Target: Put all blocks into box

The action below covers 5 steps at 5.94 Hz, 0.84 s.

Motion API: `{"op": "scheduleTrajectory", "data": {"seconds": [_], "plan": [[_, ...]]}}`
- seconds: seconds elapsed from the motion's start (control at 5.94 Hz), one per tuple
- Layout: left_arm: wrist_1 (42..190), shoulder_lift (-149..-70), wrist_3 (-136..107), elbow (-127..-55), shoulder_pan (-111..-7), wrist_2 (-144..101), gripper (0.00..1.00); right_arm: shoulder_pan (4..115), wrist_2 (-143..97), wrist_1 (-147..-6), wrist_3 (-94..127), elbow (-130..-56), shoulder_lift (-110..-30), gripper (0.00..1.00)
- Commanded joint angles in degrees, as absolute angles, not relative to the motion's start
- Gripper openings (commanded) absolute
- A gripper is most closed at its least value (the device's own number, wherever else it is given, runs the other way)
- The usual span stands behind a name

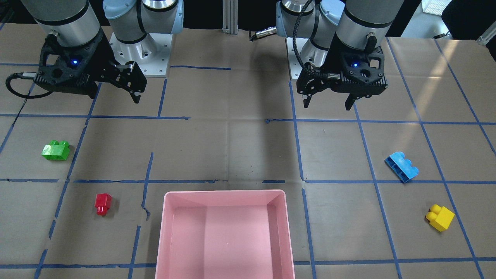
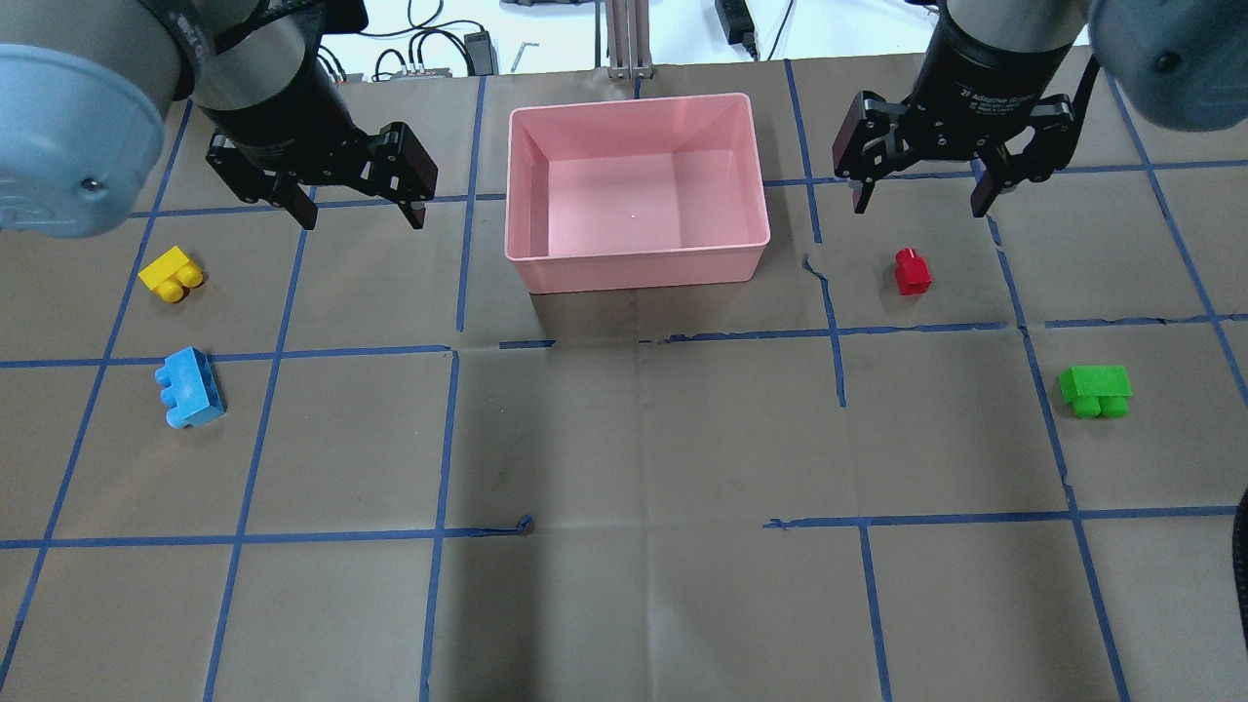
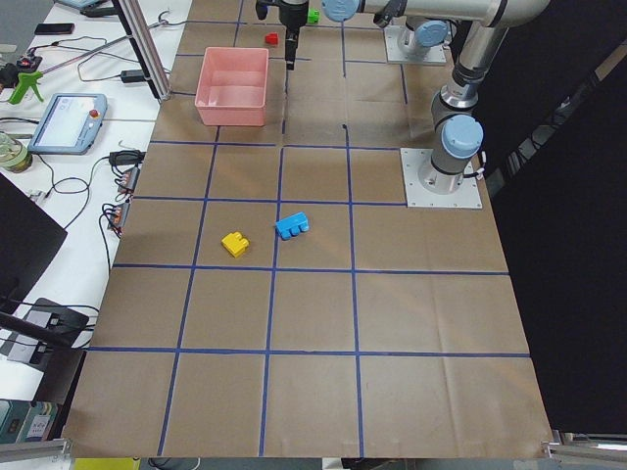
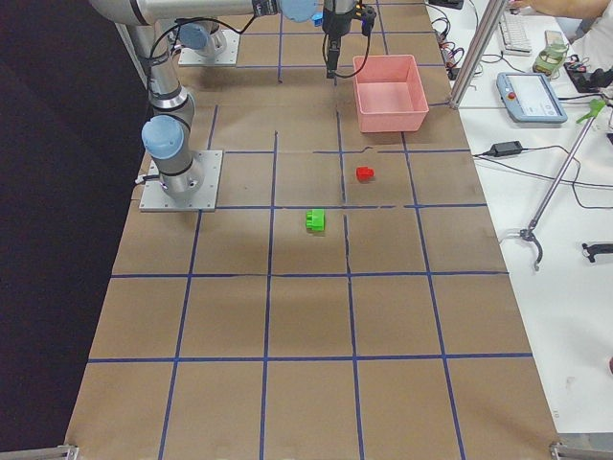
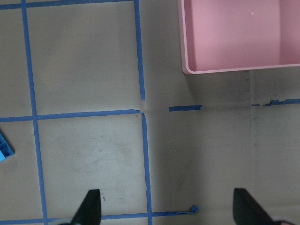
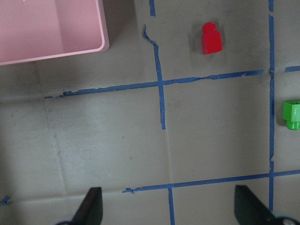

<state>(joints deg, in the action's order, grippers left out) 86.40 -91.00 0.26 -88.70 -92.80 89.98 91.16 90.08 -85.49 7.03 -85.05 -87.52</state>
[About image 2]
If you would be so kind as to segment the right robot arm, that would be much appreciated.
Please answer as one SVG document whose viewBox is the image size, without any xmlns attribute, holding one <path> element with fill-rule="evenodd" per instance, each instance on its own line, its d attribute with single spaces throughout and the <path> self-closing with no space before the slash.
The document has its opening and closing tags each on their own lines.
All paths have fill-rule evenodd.
<svg viewBox="0 0 1248 702">
<path fill-rule="evenodd" d="M 1246 45 L 1243 1 L 940 1 L 909 96 L 852 97 L 834 170 L 864 214 L 917 162 L 980 162 L 970 209 L 983 217 L 1070 165 L 1101 75 L 1171 132 L 1243 122 Z"/>
</svg>

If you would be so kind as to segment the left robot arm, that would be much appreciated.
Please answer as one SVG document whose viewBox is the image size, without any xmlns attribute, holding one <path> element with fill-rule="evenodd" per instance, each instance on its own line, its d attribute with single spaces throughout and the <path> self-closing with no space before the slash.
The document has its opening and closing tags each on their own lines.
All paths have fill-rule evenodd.
<svg viewBox="0 0 1248 702">
<path fill-rule="evenodd" d="M 116 229 L 191 99 L 206 161 L 242 204 L 313 229 L 313 186 L 382 197 L 422 229 L 438 169 L 406 122 L 358 127 L 318 62 L 326 35 L 369 26 L 361 1 L 5 1 L 2 227 Z"/>
</svg>

